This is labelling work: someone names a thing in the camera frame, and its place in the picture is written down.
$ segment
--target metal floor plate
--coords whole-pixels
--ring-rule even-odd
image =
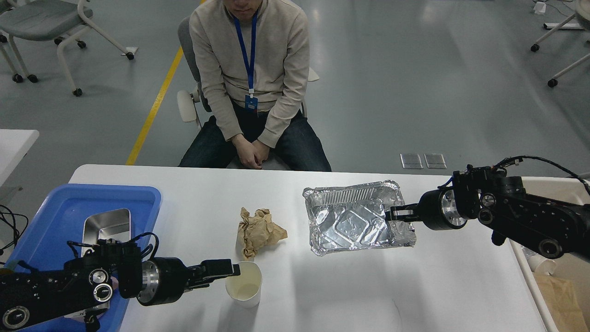
[[[426,160],[426,166],[428,168],[447,169],[447,163],[444,161],[442,154],[424,154],[424,160]]]
[[[407,170],[421,170],[424,168],[419,154],[399,154],[399,157],[402,160],[402,166]]]

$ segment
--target blue lanyard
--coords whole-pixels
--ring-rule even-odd
[[[248,73],[248,93],[254,94],[254,55],[256,53],[256,21],[258,20],[258,10],[252,17],[252,40],[250,44],[250,65],[248,65],[248,54],[246,54],[246,45],[244,44],[244,37],[242,37],[242,28],[240,27],[240,21],[234,17],[235,30],[238,33],[238,39],[240,40],[240,47],[242,48],[242,56],[244,56],[244,65],[246,66],[246,72]]]

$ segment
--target man's right hand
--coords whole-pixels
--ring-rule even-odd
[[[262,161],[256,147],[244,137],[242,134],[238,134],[231,138],[231,142],[234,144],[235,149],[238,151],[240,162],[242,165],[252,168],[255,170],[262,169]]]

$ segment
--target sweater cuff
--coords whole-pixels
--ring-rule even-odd
[[[265,144],[268,145],[270,148],[273,148],[277,145],[277,141],[280,138],[280,135],[274,134],[273,132],[269,131],[268,129],[265,129],[264,131],[262,131],[262,134],[260,134],[260,136],[258,137],[258,140]]]
[[[223,134],[223,138],[226,142],[238,134],[243,134],[242,129],[240,129],[239,125],[235,127],[232,126],[231,128],[226,128],[225,130],[222,130],[221,133]]]

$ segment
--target man's left hand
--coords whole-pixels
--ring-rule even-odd
[[[256,140],[252,143],[254,148],[258,152],[259,162],[263,163],[268,159],[268,152],[270,151],[270,147],[259,140]]]

